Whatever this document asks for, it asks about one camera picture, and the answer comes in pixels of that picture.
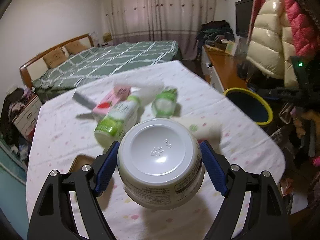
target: curtain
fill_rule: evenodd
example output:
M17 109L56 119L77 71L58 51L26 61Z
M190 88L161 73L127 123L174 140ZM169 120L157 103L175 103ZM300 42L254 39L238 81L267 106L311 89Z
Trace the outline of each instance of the curtain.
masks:
M184 59L196 57L201 24L213 20L216 0L103 0L114 44L175 40Z

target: polka dot tablecloth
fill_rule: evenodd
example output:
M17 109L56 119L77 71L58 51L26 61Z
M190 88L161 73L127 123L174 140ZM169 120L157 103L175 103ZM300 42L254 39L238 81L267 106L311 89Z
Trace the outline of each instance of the polka dot tablecloth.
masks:
M115 74L84 85L78 90L99 102L112 89L113 81L117 79L146 83L161 81L165 85L176 86L181 116L202 117L204 124L206 118L216 118L222 123L220 148L230 163L236 163L252 173L260 174L261 171L268 170L276 183L279 182L285 162L278 146L227 98L179 61ZM77 155L96 157L103 153L93 134L97 124L90 119L86 108L72 100L73 93L66 92L41 107L27 174L29 218L51 170L67 173ZM147 106L141 121L153 117L151 107ZM116 170L98 202L119 240L202 240L223 199L220 192L215 191L206 173L200 190L185 205L167 211L146 209L128 197ZM246 194L234 235L242 229L249 199L250 195ZM74 193L71 194L71 202L79 234L88 237Z

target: green plaid bedspread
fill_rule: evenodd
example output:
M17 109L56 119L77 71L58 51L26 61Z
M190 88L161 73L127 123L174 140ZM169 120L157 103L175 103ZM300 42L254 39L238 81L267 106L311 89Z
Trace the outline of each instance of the green plaid bedspread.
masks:
M109 75L167 62L178 52L176 41L124 42L111 47L92 47L33 81L40 99L46 101L65 91Z

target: television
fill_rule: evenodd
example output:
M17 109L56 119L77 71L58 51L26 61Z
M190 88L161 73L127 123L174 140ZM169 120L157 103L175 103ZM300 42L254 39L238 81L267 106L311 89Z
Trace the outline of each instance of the television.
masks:
M236 5L236 34L247 38L251 20L251 11L253 0L242 0L235 3Z

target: headboard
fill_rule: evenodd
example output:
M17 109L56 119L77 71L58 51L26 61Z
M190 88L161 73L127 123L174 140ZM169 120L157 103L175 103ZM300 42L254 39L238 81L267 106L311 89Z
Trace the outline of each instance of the headboard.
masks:
M63 43L60 43L44 52L41 52L40 54L38 54L33 59L29 60L27 63L25 63L23 66L20 67L20 74L21 74L23 83L31 89L33 87L32 82L37 78L41 77L48 70L46 63L43 60L43 56L45 56L50 51L58 47L61 47L63 49L63 51L66 53L66 56L69 56L64 45L68 44L69 42L77 41L77 40L79 40L83 45L89 48L93 47L92 38L89 35L89 33L87 33L87 34L75 37L71 40L64 41Z

